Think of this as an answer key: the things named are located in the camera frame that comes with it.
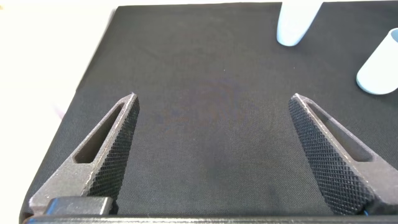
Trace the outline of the left gripper textured left finger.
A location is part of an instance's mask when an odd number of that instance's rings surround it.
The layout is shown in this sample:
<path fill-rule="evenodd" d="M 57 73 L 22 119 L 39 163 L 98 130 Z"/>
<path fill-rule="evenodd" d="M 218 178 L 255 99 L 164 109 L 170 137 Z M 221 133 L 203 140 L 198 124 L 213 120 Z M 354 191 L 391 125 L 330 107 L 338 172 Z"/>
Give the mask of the left gripper textured left finger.
<path fill-rule="evenodd" d="M 123 184 L 139 99 L 121 98 L 90 131 L 29 200 L 35 215 L 43 215 L 58 197 L 109 197 L 117 200 Z"/>

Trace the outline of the left gripper textured right finger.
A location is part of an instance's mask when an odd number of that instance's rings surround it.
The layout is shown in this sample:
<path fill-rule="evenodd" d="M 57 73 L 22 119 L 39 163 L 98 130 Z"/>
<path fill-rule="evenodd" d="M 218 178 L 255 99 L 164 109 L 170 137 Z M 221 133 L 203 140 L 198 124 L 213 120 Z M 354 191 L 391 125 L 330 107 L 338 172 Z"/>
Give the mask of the left gripper textured right finger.
<path fill-rule="evenodd" d="M 289 113 L 318 188 L 339 215 L 397 214 L 397 169 L 311 99 L 294 94 Z"/>

